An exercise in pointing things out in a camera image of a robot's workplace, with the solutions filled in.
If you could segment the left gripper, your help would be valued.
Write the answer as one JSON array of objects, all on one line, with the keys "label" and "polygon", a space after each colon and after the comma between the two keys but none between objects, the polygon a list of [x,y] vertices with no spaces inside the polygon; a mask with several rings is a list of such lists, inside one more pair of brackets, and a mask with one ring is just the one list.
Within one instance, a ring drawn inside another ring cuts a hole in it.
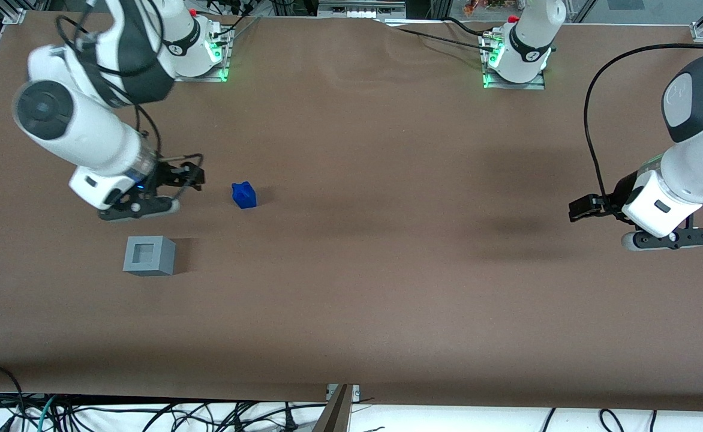
[{"label": "left gripper", "polygon": [[632,172],[617,182],[609,197],[591,194],[590,199],[569,203],[571,223],[591,218],[597,211],[614,211],[613,205],[632,224],[653,235],[668,236],[688,216],[702,207],[678,197],[669,189],[659,170]]}]

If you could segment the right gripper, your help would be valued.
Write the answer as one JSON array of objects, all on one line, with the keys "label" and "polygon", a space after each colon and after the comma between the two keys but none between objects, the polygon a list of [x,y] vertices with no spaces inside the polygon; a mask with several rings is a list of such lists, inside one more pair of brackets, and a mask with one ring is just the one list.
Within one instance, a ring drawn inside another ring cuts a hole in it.
[{"label": "right gripper", "polygon": [[[104,167],[79,166],[69,186],[81,199],[99,211],[172,211],[173,199],[157,195],[156,158],[127,158]],[[205,170],[190,161],[175,167],[176,181],[170,183],[182,194],[189,188],[200,191],[206,183]]]}]

